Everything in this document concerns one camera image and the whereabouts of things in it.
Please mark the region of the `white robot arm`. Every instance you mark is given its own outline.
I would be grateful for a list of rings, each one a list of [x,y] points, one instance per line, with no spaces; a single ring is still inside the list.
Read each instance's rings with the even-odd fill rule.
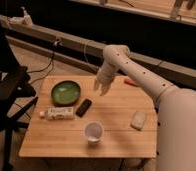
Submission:
[[[94,88],[106,94],[121,70],[152,98],[158,114],[156,171],[196,171],[196,91],[180,88],[130,59],[125,45],[107,45]]]

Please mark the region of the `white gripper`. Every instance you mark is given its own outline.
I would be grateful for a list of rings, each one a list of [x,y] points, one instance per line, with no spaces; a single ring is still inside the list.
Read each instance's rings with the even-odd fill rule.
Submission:
[[[104,96],[110,89],[110,84],[114,81],[118,68],[107,61],[99,68],[96,80],[102,84],[100,96]]]

